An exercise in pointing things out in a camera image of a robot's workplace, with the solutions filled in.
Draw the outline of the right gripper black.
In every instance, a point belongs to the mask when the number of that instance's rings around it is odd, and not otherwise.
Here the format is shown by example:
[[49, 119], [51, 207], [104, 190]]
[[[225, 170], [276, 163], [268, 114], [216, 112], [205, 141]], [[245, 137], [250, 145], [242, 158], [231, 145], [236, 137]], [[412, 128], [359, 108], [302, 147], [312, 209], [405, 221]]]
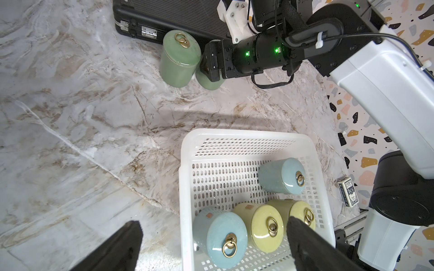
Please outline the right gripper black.
[[205, 45], [202, 73], [211, 81], [237, 77], [233, 59], [234, 44], [231, 39], [212, 40]]

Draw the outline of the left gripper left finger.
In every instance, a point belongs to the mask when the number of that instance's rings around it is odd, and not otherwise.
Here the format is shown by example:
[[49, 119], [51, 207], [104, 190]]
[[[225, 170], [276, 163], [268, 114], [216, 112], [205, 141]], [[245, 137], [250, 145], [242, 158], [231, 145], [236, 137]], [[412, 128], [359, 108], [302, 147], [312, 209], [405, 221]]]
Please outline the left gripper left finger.
[[125, 223], [110, 238], [76, 264], [73, 271], [134, 271], [143, 232], [139, 221]]

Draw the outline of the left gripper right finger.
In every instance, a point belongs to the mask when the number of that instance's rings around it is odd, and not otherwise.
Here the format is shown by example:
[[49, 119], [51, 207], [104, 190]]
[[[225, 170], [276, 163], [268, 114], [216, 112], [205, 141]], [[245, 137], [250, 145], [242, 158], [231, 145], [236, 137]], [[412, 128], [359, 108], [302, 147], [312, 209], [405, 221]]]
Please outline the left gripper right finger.
[[303, 221], [291, 216], [287, 237], [298, 271], [361, 271], [362, 268], [330, 245]]

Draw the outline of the green tea canister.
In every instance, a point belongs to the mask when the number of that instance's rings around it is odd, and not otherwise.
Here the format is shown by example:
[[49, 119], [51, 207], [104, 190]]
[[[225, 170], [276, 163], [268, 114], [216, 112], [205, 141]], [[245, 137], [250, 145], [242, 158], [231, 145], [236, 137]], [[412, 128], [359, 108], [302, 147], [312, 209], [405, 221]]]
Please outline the green tea canister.
[[201, 71], [199, 65], [196, 68], [196, 79], [199, 82], [199, 84], [207, 90], [217, 90], [226, 81], [224, 78], [222, 78], [221, 74], [220, 74], [219, 81], [216, 82], [210, 81], [210, 79]]
[[201, 60], [201, 48], [193, 36], [171, 30], [163, 38], [159, 72], [165, 83], [175, 88], [189, 84]]

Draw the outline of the blue-grey tea canister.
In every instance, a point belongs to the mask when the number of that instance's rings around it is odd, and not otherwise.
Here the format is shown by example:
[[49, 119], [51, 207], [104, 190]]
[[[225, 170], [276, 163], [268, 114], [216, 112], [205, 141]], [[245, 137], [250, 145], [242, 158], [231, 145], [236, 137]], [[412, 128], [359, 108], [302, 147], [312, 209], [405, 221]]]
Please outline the blue-grey tea canister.
[[303, 164], [296, 158], [270, 161], [260, 166], [258, 180], [270, 193], [301, 194], [307, 184]]

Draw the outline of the blue tea canister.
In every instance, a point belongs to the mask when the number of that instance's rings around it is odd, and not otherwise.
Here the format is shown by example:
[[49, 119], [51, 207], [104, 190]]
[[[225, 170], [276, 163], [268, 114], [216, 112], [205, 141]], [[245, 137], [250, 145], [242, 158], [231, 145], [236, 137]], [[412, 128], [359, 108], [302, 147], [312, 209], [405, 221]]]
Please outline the blue tea canister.
[[203, 209], [193, 221], [193, 239], [219, 268], [234, 268], [245, 256], [248, 233], [243, 219], [215, 207]]

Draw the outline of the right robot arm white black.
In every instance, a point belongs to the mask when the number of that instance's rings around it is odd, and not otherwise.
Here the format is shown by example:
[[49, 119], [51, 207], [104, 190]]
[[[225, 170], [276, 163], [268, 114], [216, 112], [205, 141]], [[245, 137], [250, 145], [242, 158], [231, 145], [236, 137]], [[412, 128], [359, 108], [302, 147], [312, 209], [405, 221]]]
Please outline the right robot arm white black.
[[354, 97], [398, 150], [377, 164], [354, 261], [391, 271], [408, 240], [434, 222], [434, 76], [369, 1], [220, 1], [230, 38], [205, 47], [201, 71], [216, 82], [304, 60]]

